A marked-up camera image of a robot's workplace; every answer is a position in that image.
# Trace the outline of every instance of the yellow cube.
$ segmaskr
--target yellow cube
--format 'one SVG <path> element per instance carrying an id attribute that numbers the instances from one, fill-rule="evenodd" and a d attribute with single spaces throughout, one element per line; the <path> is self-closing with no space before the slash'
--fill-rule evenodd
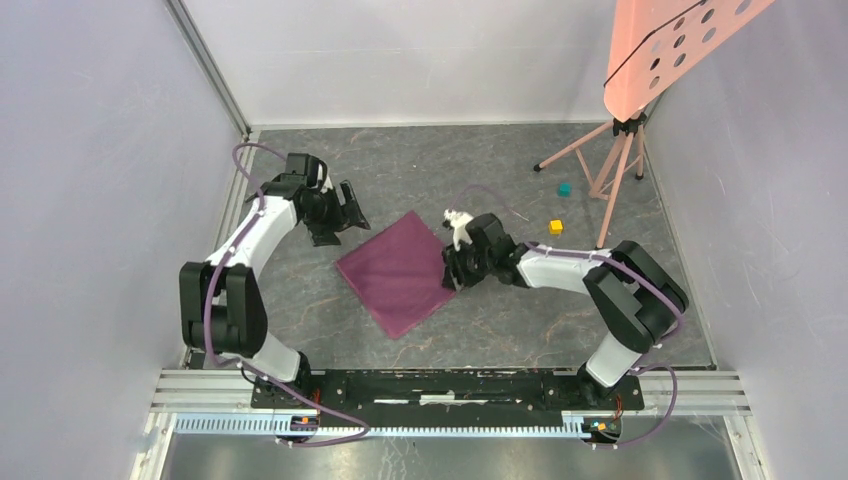
<path id="1" fill-rule="evenodd" d="M 565 227 L 562 225 L 562 220 L 551 220 L 548 223 L 548 231 L 551 232 L 551 235 L 559 235 L 563 230 L 565 230 Z"/>

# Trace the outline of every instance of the light purple wall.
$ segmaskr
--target light purple wall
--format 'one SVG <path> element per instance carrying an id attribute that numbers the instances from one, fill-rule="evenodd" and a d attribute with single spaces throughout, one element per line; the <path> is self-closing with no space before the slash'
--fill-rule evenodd
<path id="1" fill-rule="evenodd" d="M 0 7 L 0 477 L 126 478 L 237 135 L 160 1 Z"/>
<path id="2" fill-rule="evenodd" d="M 782 0 L 673 86 L 649 154 L 779 479 L 844 478 L 848 2 Z"/>
<path id="3" fill-rule="evenodd" d="M 248 120 L 606 120 L 613 0 L 186 0 Z"/>

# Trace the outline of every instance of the purple cloth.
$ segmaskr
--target purple cloth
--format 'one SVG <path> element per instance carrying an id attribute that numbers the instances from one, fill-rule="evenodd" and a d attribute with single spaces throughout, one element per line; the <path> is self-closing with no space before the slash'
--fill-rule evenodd
<path id="1" fill-rule="evenodd" d="M 456 294 L 442 287 L 442 242 L 415 212 L 336 262 L 390 338 L 398 338 Z"/>

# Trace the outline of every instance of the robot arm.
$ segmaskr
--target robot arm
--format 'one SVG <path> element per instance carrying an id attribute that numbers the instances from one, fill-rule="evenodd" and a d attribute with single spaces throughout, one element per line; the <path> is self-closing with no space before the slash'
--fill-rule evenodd
<path id="1" fill-rule="evenodd" d="M 442 250 L 443 285 L 458 290 L 476 285 L 491 274 L 507 285 L 559 288 L 591 296 L 609 333 L 578 371 L 578 376 L 586 380 L 583 393 L 590 401 L 608 395 L 675 322 L 674 313 L 651 292 L 642 287 L 631 292 L 626 284 L 633 279 L 597 257 L 627 265 L 659 289 L 681 312 L 689 304 L 677 283 L 635 242 L 625 241 L 611 250 L 586 252 L 579 258 L 554 256 L 538 251 L 547 249 L 542 245 L 531 249 L 516 244 L 491 213 L 471 220 L 469 217 L 464 212 L 445 212 L 445 226 L 454 229 L 454 243 Z"/>
<path id="2" fill-rule="evenodd" d="M 268 333 L 268 317 L 256 279 L 282 238 L 300 222 L 309 229 L 316 247 L 340 245 L 336 233 L 350 227 L 371 228 L 350 183 L 344 181 L 339 187 L 344 203 L 323 161 L 307 154 L 288 155 L 286 170 L 262 185 L 264 210 L 260 210 L 260 199 L 254 198 L 247 217 L 224 246 L 204 263 L 188 262 L 180 270 L 180 313 L 186 345 L 204 348 L 203 305 L 212 272 L 258 212 L 259 220 L 232 252 L 215 286 L 215 297 L 220 299 L 226 292 L 226 305 L 212 307 L 212 343 L 219 353 L 250 358 L 256 367 L 284 382 L 295 380 L 300 370 L 308 370 L 297 351 Z"/>

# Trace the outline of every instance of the pink music stand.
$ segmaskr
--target pink music stand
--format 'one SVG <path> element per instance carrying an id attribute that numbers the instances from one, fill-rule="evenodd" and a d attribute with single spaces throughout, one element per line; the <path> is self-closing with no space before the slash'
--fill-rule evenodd
<path id="1" fill-rule="evenodd" d="M 636 178 L 643 177 L 645 106 L 772 3 L 774 0 L 618 0 L 604 89 L 604 104 L 614 120 L 534 167 L 541 171 L 574 151 L 589 181 L 589 196 L 607 201 L 597 248 L 604 245 L 624 172 L 636 166 Z M 624 135 L 616 137 L 593 178 L 580 147 L 622 126 Z M 638 153 L 628 164 L 634 137 Z M 608 181 L 616 160 L 615 177 Z"/>

